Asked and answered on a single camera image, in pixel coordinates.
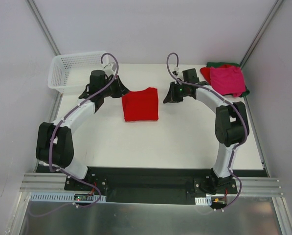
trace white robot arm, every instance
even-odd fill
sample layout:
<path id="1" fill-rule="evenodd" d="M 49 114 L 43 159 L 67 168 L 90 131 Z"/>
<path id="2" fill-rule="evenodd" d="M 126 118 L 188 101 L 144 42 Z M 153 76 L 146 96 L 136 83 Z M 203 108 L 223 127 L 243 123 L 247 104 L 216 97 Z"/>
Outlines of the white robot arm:
<path id="1" fill-rule="evenodd" d="M 101 107 L 104 98 L 111 96 L 112 98 L 120 98 L 127 94 L 129 90 L 122 84 L 117 76 L 111 85 L 99 95 L 85 101 L 92 94 L 96 93 L 114 76 L 112 70 L 113 64 L 108 64 L 103 70 L 94 70 L 90 75 L 90 83 L 86 85 L 85 90 L 79 96 L 77 106 L 79 107 L 67 118 L 58 118 L 52 123 L 43 122 L 38 131 L 36 158 L 44 163 L 49 163 L 49 147 L 50 140 L 54 129 L 59 125 L 53 141 L 52 162 L 53 166 L 63 169 L 67 174 L 78 179 L 91 177 L 88 173 L 88 167 L 82 162 L 74 158 L 74 148 L 72 135 L 82 125 L 82 123 Z"/>
<path id="2" fill-rule="evenodd" d="M 208 83 L 199 81 L 195 69 L 174 71 L 172 74 L 177 76 L 177 79 L 170 83 L 169 92 L 163 103 L 178 103 L 183 101 L 183 97 L 191 96 L 215 113 L 215 135 L 220 143 L 218 155 L 209 180 L 199 186 L 202 191 L 215 194 L 217 187 L 231 182 L 236 151 L 239 143 L 245 138 L 245 128 L 235 109 L 245 123 L 247 135 L 249 134 L 246 107 L 242 102 L 227 104 L 226 99 Z"/>

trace red cloth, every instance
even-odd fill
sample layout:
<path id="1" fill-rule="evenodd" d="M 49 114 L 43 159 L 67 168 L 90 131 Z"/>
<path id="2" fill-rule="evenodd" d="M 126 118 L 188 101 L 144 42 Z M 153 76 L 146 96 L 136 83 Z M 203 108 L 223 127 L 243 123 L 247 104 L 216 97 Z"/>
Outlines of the red cloth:
<path id="1" fill-rule="evenodd" d="M 129 92 L 122 97 L 125 121 L 157 121 L 159 99 L 157 88 Z"/>
<path id="2" fill-rule="evenodd" d="M 219 66 L 219 68 L 229 68 L 232 65 L 222 65 Z M 200 69 L 201 74 L 203 75 L 203 77 L 205 78 L 205 80 L 211 84 L 211 77 L 210 77 L 210 73 L 211 73 L 211 67 L 204 67 Z"/>
<path id="3" fill-rule="evenodd" d="M 214 68 L 210 70 L 211 86 L 218 93 L 240 96 L 246 91 L 244 76 L 240 67 Z"/>

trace metal frame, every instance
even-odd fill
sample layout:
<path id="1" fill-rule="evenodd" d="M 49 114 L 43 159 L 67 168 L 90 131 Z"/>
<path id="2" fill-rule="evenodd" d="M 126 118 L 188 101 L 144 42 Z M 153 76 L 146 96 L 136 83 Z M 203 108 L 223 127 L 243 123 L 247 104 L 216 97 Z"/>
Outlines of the metal frame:
<path id="1" fill-rule="evenodd" d="M 34 17 L 36 18 L 41 30 L 46 37 L 46 40 L 49 43 L 54 55 L 60 55 L 60 51 L 45 23 L 43 17 L 38 10 L 38 7 L 34 0 L 26 0 L 28 6 L 30 7 Z M 252 41 L 251 45 L 249 46 L 245 56 L 243 57 L 240 65 L 243 68 L 248 61 L 249 57 L 254 52 L 256 46 L 258 45 L 260 39 L 266 32 L 267 27 L 270 25 L 271 21 L 273 20 L 276 13 L 279 11 L 280 7 L 282 6 L 285 0 L 276 0 L 275 4 L 271 8 L 270 12 L 268 13 L 267 17 L 265 18 L 263 24 L 261 25 L 258 33 L 256 34 L 254 40 Z M 61 103 L 62 95 L 57 93 L 54 105 L 51 110 L 51 115 L 49 121 L 53 121 L 58 113 L 60 103 Z M 262 152 L 262 148 L 260 146 L 260 142 L 257 137 L 257 133 L 255 130 L 255 126 L 253 124 L 253 119 L 251 116 L 251 111 L 248 105 L 248 101 L 245 98 L 246 108 L 248 111 L 250 123 L 252 125 L 257 147 L 259 150 L 259 154 L 263 165 L 265 166 L 265 170 L 269 173 L 267 169 L 267 165 L 265 163 L 264 155 Z M 292 219 L 288 213 L 286 200 L 284 198 L 284 193 L 282 187 L 280 186 L 279 180 L 276 178 L 253 178 L 253 177 L 241 177 L 243 188 L 241 197 L 272 197 L 275 212 L 279 221 L 279 225 L 281 231 L 285 235 L 292 234 Z M 20 188 L 20 194 L 18 196 L 18 202 L 14 208 L 14 213 L 12 219 L 9 221 L 8 228 L 6 234 L 18 234 L 21 229 L 21 225 L 24 219 L 24 214 L 28 205 L 28 199 L 31 195 L 31 192 L 40 192 L 40 191 L 47 191 L 47 192 L 64 192 L 64 185 L 66 181 L 66 176 L 64 174 L 59 173 L 28 173 L 24 176 L 24 180 L 22 182 Z"/>
<path id="2" fill-rule="evenodd" d="M 280 7 L 284 3 L 285 0 L 276 0 L 273 7 L 271 8 L 270 12 L 268 13 L 267 17 L 264 19 L 257 35 L 254 37 L 252 43 L 250 44 L 247 52 L 245 53 L 243 59 L 240 62 L 240 68 L 242 69 L 245 64 L 247 63 L 249 57 L 252 55 L 253 51 L 257 47 L 259 41 L 261 40 L 263 34 L 266 32 L 268 26 L 274 19 L 276 13 L 279 11 Z"/>
<path id="3" fill-rule="evenodd" d="M 64 190 L 67 176 L 61 173 L 27 173 L 20 192 L 67 192 Z M 240 177 L 243 183 L 241 197 L 285 197 L 277 178 Z"/>
<path id="4" fill-rule="evenodd" d="M 40 14 L 40 11 L 39 11 L 35 1 L 34 0 L 26 0 L 26 1 L 28 3 L 29 8 L 31 9 L 33 15 L 35 16 L 36 21 L 39 24 L 42 32 L 44 33 L 44 36 L 45 36 L 46 40 L 48 41 L 49 46 L 52 49 L 53 53 L 55 55 L 61 55 L 61 53 L 57 47 L 57 44 L 53 40 L 53 37 L 52 37 L 52 35 L 51 35 L 51 33 L 50 33 L 50 31 L 49 31 L 49 29 L 44 21 L 42 15 Z"/>

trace white tabletop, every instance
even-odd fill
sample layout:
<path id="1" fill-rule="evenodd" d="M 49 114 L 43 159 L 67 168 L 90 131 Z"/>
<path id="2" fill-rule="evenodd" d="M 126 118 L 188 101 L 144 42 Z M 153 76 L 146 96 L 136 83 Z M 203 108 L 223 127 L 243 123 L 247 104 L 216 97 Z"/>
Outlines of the white tabletop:
<path id="1" fill-rule="evenodd" d="M 202 67 L 205 65 L 180 65 L 180 70 L 196 68 L 202 81 Z M 73 135 L 74 157 L 87 166 L 101 167 L 205 169 L 214 165 L 219 146 L 214 133 L 215 114 L 191 97 L 185 97 L 182 103 L 163 104 L 173 81 L 166 65 L 120 64 L 119 75 L 131 91 L 158 89 L 159 120 L 125 122 L 121 98 L 107 97 Z M 58 117 L 75 106 L 79 95 L 63 95 Z M 263 169 L 251 126 L 233 168 Z"/>

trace white laundry basket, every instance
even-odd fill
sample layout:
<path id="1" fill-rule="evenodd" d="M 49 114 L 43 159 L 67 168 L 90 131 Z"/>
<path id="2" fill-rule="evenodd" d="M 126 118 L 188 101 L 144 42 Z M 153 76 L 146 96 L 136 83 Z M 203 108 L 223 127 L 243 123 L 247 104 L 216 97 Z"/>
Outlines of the white laundry basket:
<path id="1" fill-rule="evenodd" d="M 90 72 L 102 69 L 100 58 L 105 51 L 57 55 L 52 59 L 48 75 L 49 88 L 60 93 L 80 93 L 89 83 Z M 103 58 L 109 63 L 108 56 Z"/>

